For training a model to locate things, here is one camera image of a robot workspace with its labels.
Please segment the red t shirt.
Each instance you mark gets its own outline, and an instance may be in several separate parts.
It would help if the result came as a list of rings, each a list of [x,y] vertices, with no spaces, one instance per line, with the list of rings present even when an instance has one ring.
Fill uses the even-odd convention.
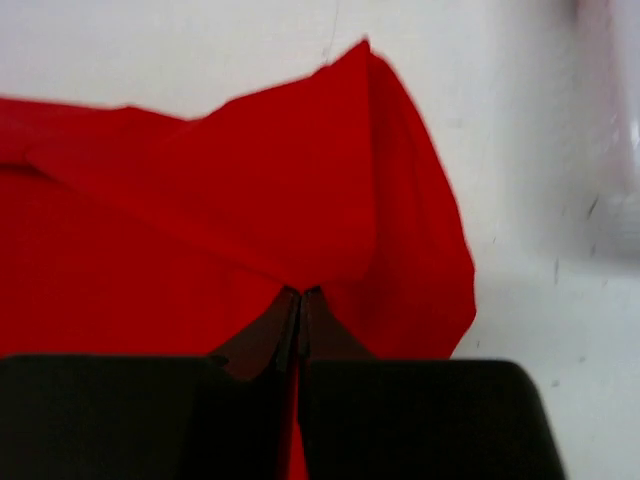
[[[1,362],[206,355],[294,291],[282,479],[310,479],[304,294],[378,359],[449,360],[474,277],[429,132],[367,42],[193,120],[1,102]]]

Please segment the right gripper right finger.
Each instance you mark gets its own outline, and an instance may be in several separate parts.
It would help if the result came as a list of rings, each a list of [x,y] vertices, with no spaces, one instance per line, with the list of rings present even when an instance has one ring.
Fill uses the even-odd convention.
[[[312,479],[561,479],[538,390],[504,360],[383,360],[300,304],[298,422]]]

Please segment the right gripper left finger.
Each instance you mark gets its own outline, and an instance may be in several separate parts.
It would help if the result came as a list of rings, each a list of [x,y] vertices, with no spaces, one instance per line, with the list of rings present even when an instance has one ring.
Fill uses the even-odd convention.
[[[299,295],[199,356],[1,362],[5,479],[280,479]]]

